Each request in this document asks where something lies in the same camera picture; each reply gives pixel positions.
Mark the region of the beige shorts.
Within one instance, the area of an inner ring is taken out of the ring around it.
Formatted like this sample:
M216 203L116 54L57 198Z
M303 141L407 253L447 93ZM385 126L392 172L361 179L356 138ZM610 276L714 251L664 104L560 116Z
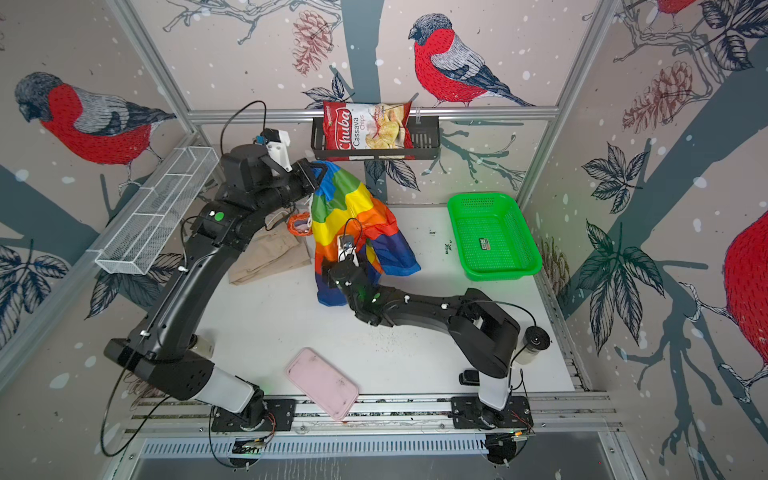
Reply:
M232 285L244 285L311 263L303 234L309 232L306 220L300 220L298 233L291 231L290 220L296 215L286 209L267 217L260 229L228 271Z

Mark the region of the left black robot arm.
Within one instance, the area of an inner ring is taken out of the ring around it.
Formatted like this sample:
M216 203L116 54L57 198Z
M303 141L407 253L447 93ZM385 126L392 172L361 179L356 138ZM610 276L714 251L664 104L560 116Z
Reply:
M220 163L225 183L196 216L184 263L139 325L110 340L104 354L171 398L226 410L254 429L267 414L263 391L194 352L191 340L220 281L267 217L312 195L330 168L306 159L284 168L258 144L238 146Z

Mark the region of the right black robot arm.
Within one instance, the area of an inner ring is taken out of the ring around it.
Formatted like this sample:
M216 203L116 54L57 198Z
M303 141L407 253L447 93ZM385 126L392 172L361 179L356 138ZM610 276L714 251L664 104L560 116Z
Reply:
M450 336L478 371L479 403L495 411L507 406L510 366L521 327L484 292L469 288L449 297L417 295L376 284L350 259L325 267L323 278L368 325L417 327Z

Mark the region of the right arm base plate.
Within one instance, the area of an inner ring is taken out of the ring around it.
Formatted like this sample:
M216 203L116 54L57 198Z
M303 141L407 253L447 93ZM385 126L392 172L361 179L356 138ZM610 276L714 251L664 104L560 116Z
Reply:
M448 417L457 430L529 431L534 425L530 404L525 396L509 397L501 410L483 404L478 396L455 396L450 399Z

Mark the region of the multicoloured shorts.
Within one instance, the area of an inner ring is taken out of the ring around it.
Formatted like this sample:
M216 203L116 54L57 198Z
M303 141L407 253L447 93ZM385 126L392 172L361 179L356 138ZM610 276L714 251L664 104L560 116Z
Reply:
M392 211L350 172L333 162L320 164L314 170L320 187L310 197L309 211L288 221L291 234L314 238L318 302L327 307L346 304L343 294L323 278L324 269L340 260L343 237L353 243L356 258L374 283L383 275L417 273L420 265Z

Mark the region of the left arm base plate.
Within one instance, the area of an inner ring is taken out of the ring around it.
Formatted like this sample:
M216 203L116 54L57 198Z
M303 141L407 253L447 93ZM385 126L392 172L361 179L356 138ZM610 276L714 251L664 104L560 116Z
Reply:
M297 401L289 398L252 400L241 413L215 407L212 414L213 433L287 432L290 431Z

